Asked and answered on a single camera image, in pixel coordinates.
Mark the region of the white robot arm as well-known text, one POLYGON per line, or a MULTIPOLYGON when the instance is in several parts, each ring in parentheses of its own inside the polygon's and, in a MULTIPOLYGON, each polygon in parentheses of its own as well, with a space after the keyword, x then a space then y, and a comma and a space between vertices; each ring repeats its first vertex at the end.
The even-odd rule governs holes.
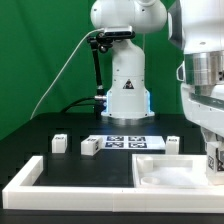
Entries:
POLYGON ((168 39, 183 51, 177 69, 186 118, 201 127, 207 142, 224 143, 224 0, 96 0, 91 21, 99 42, 112 48, 112 87, 103 115, 117 120, 150 116, 144 85, 145 55, 135 34, 168 27, 168 39))

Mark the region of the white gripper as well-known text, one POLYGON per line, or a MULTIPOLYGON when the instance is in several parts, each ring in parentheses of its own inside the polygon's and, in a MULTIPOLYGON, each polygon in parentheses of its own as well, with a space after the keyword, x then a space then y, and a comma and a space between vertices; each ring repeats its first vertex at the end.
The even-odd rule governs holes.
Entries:
POLYGON ((189 121, 203 127, 201 133, 206 144, 218 147, 219 136, 224 137, 224 85, 215 86, 211 97, 195 95, 193 90, 192 86, 181 84, 184 114, 189 121))

